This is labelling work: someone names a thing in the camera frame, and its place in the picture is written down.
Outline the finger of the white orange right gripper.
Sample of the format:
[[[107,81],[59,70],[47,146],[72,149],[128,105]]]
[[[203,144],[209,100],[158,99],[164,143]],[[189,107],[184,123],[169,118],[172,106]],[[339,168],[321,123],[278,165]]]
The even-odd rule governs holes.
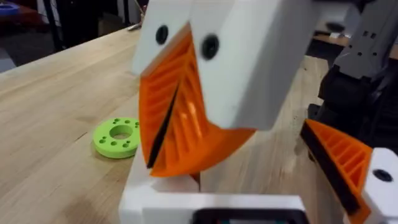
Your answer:
[[[316,1],[192,1],[195,66],[178,92],[155,177],[216,165],[270,129],[312,39]]]
[[[187,70],[195,66],[189,22],[192,1],[149,1],[132,71],[140,78],[139,121],[146,166],[161,161],[160,152],[178,92]]]

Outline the white orange left gripper right finger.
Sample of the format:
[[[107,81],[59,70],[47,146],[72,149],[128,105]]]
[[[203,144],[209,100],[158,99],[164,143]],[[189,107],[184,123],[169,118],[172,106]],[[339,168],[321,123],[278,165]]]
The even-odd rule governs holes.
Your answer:
[[[397,154],[306,119],[300,136],[344,210],[343,222],[397,223]]]

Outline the bare white left gripper left finger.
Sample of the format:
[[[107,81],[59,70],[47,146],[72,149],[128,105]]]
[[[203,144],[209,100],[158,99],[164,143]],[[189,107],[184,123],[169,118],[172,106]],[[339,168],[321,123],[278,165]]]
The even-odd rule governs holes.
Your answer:
[[[198,193],[200,185],[190,175],[152,177],[141,148],[134,156],[119,203],[121,224],[143,223],[142,208],[157,193]]]

